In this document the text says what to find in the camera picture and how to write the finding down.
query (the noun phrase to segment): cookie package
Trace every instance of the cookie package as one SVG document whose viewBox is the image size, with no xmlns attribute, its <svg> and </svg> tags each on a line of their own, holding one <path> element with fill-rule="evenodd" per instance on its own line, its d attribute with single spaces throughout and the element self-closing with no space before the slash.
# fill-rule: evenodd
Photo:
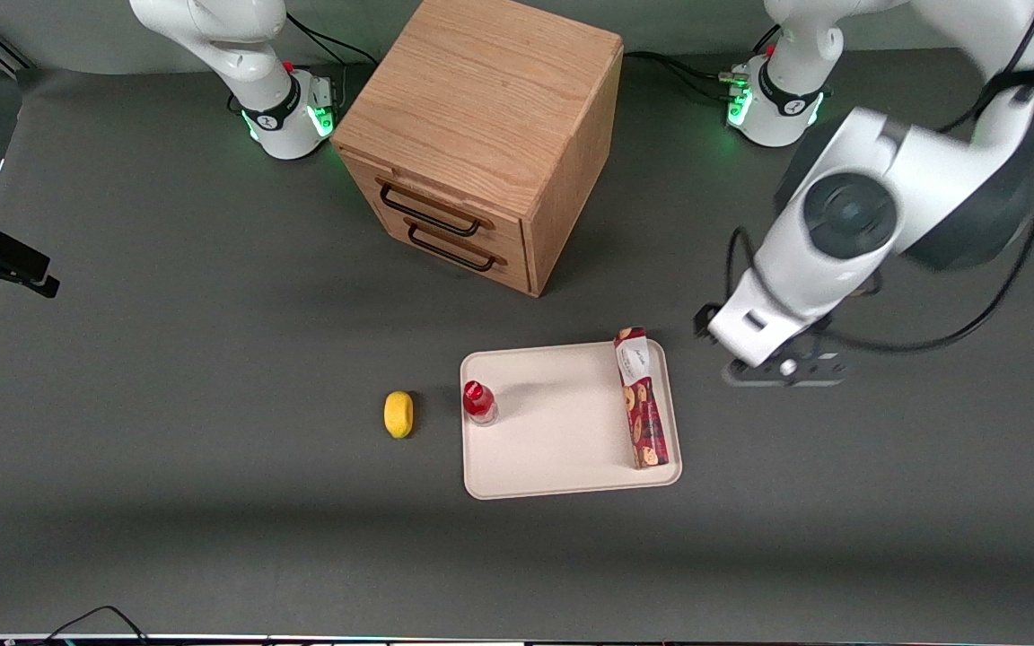
<svg viewBox="0 0 1034 646">
<path fill-rule="evenodd" d="M 649 372 L 649 343 L 644 328 L 625 328 L 612 342 L 620 386 L 625 394 L 625 411 L 629 414 L 629 434 L 633 442 L 633 461 L 637 469 L 668 465 L 669 448 L 664 442 L 661 413 L 652 396 Z"/>
</svg>

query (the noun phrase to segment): white tray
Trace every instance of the white tray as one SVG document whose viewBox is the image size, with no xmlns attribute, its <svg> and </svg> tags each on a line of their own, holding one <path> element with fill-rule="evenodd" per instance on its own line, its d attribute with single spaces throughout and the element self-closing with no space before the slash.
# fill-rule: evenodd
<svg viewBox="0 0 1034 646">
<path fill-rule="evenodd" d="M 474 498 L 671 486 L 680 445 L 664 349 L 649 339 L 652 391 L 669 463 L 633 466 L 629 419 L 612 342 L 478 351 L 460 364 L 462 390 L 476 379 L 493 390 L 500 414 L 477 426 L 462 410 L 465 488 Z"/>
</svg>

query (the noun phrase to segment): black metal handle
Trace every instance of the black metal handle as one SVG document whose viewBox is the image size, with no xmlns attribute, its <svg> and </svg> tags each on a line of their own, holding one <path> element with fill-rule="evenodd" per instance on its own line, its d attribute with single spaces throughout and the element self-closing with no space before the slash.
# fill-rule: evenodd
<svg viewBox="0 0 1034 646">
<path fill-rule="evenodd" d="M 419 247 L 422 247 L 422 249 L 430 250 L 430 252 L 438 254 L 438 256 L 442 256 L 442 257 L 446 258 L 447 260 L 456 262 L 457 265 L 464 267 L 464 269 L 472 269 L 473 271 L 480 271 L 480 273 L 484 274 L 484 273 L 486 273 L 486 271 L 488 271 L 489 269 L 492 268 L 494 262 L 497 262 L 497 258 L 492 257 L 492 255 L 491 255 L 491 256 L 489 256 L 489 260 L 486 262 L 485 265 L 477 265 L 477 263 L 465 260 L 465 258 L 460 257 L 459 255 L 455 255 L 455 254 L 449 253 L 449 252 L 447 252 L 447 250 L 444 250 L 442 247 L 435 247 L 435 246 L 433 246 L 431 244 L 428 244 L 428 242 L 426 242 L 426 241 L 419 241 L 418 238 L 414 237 L 414 234 L 416 234 L 416 233 L 418 233 L 418 225 L 410 224 L 409 225 L 409 242 L 414 242 L 415 245 L 418 245 Z"/>
<path fill-rule="evenodd" d="M 477 234 L 477 229 L 481 226 L 480 221 L 477 220 L 473 221 L 473 225 L 470 225 L 469 228 L 456 228 L 453 224 L 446 224 L 444 221 L 438 220 L 438 218 L 427 216 L 424 213 L 419 212 L 417 209 L 407 208 L 405 205 L 399 204 L 399 202 L 391 201 L 390 191 L 392 189 L 393 187 L 389 184 L 382 185 L 382 202 L 384 202 L 388 208 L 399 210 L 399 212 L 416 217 L 418 220 L 421 220 L 426 224 L 432 224 L 437 228 L 442 228 L 443 232 L 448 232 L 454 236 L 460 236 L 462 238 L 468 238 L 473 236 L 473 234 Z"/>
</svg>

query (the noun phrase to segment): yellow lemon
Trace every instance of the yellow lemon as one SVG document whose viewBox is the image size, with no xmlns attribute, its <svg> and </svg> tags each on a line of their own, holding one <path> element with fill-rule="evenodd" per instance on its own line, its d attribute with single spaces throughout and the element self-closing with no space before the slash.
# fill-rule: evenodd
<svg viewBox="0 0 1034 646">
<path fill-rule="evenodd" d="M 395 438 L 405 437 L 414 430 L 414 399 L 409 393 L 395 391 L 385 398 L 385 429 Z"/>
</svg>

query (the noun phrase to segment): dark gray tabletop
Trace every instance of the dark gray tabletop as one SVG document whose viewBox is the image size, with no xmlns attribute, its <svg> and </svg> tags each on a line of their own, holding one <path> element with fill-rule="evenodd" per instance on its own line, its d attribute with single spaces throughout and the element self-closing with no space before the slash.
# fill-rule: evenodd
<svg viewBox="0 0 1034 646">
<path fill-rule="evenodd" d="M 976 79 L 947 52 L 849 54 L 833 85 L 825 119 L 939 126 Z M 541 300 L 392 241 L 331 148 L 267 159 L 224 98 L 213 74 L 26 91 L 0 228 L 63 288 L 0 283 L 0 633 L 115 604 L 149 633 L 1034 643 L 1034 257 L 949 350 L 731 389 L 690 319 L 792 151 L 648 61 Z M 887 263 L 840 324 L 942 334 L 1007 255 Z M 460 360 L 632 324 L 668 351 L 680 481 L 470 498 Z M 406 441 L 382 429 L 397 389 L 419 394 Z"/>
</svg>

